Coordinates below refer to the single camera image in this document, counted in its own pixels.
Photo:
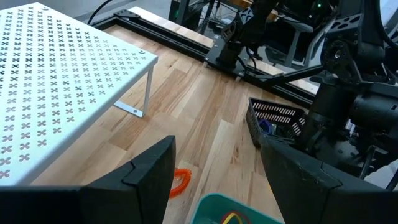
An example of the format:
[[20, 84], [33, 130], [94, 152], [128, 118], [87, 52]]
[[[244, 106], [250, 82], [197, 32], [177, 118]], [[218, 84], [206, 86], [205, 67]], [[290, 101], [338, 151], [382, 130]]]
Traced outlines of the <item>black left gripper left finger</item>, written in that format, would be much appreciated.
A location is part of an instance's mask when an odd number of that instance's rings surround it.
[[162, 223], [175, 156], [169, 135], [88, 185], [1, 187], [1, 223]]

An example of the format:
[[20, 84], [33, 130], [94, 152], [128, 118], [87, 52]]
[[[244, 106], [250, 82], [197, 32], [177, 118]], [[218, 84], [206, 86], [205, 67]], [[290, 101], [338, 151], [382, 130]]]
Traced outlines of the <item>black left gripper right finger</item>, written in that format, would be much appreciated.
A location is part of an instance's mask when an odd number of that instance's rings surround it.
[[286, 223], [397, 224], [397, 192], [382, 189], [302, 153], [259, 140], [266, 177]]

